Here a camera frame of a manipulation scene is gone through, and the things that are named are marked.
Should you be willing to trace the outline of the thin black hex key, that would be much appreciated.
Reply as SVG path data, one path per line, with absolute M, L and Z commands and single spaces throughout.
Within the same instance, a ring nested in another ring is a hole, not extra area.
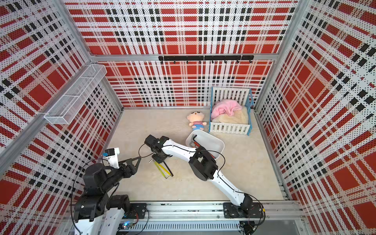
M 173 177 L 174 175 L 173 175 L 172 171 L 170 170 L 169 166 L 167 165 L 167 163 L 164 161 L 163 164 L 164 164 L 165 167 L 167 168 L 167 170 L 168 170 L 170 176 Z

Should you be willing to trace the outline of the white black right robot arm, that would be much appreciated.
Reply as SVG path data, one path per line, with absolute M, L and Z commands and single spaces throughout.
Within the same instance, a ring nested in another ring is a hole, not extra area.
M 240 191 L 222 174 L 212 155 L 216 151 L 201 146 L 184 146 L 165 136 L 158 139 L 149 135 L 145 144 L 153 152 L 152 158 L 156 162 L 161 163 L 168 157 L 184 160 L 189 163 L 197 178 L 211 182 L 226 195 L 230 202 L 223 204 L 225 218 L 265 219 L 263 204 L 252 195 Z

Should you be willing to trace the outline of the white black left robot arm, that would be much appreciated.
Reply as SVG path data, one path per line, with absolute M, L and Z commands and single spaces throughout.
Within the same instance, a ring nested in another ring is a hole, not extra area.
M 145 218 L 146 204 L 132 205 L 128 195 L 115 195 L 120 181 L 137 173 L 141 159 L 121 161 L 119 168 L 102 163 L 86 168 L 84 192 L 71 213 L 76 235 L 116 235 Z

